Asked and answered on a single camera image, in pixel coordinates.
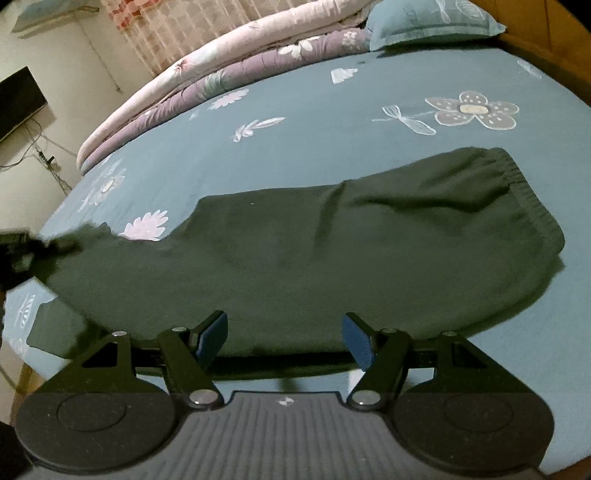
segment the television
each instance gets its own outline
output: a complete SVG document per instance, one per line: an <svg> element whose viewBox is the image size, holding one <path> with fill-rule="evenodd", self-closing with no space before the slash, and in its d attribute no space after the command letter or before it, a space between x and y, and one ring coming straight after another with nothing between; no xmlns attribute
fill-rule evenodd
<svg viewBox="0 0 591 480"><path fill-rule="evenodd" d="M0 141L47 105L28 67L0 82Z"/></svg>

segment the wooden bed frame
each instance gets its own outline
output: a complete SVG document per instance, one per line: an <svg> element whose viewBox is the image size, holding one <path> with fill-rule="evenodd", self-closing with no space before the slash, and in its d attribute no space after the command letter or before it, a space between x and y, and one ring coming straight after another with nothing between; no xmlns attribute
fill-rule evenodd
<svg viewBox="0 0 591 480"><path fill-rule="evenodd" d="M591 33L557 0L471 1L506 25L495 40L504 50L591 105Z"/></svg>

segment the white wall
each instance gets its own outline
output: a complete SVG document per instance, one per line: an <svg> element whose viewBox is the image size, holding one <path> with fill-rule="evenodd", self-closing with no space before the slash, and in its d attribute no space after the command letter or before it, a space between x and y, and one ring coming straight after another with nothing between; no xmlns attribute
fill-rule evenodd
<svg viewBox="0 0 591 480"><path fill-rule="evenodd" d="M49 104L36 120L48 138L75 153L112 111L150 80L148 70L117 32L104 9L96 15L77 14L77 17L80 24L71 19L62 21L27 38L8 34L4 17L0 17L0 79L28 66ZM115 90L81 26L122 93ZM15 131L0 143L0 165L18 161L29 144L24 128ZM80 179L75 158L44 139L38 144L48 158L56 157L60 175L74 186ZM28 158L8 171L0 170L0 230L28 228L37 232L63 198L53 176L35 158ZM16 383L21 364L7 350L8 346L3 346L0 362ZM8 419L11 398L8 385L0 379L0 421Z"/></svg>

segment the black sweatpants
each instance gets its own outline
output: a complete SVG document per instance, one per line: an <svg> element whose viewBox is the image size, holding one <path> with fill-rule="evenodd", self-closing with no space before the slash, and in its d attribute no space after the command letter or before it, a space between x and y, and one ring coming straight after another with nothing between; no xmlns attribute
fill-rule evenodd
<svg viewBox="0 0 591 480"><path fill-rule="evenodd" d="M349 311L415 338L459 329L531 295L564 246L500 148L338 185L205 197L160 242L106 225L72 235L77 253L34 264L61 301L138 339L223 309L222 356L342 352Z"/></svg>

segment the curtain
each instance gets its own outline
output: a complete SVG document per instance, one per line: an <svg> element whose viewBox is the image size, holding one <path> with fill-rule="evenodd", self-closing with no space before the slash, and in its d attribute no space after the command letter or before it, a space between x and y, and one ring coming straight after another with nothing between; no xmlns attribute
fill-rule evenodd
<svg viewBox="0 0 591 480"><path fill-rule="evenodd" d="M307 1L101 0L154 76L214 38Z"/></svg>

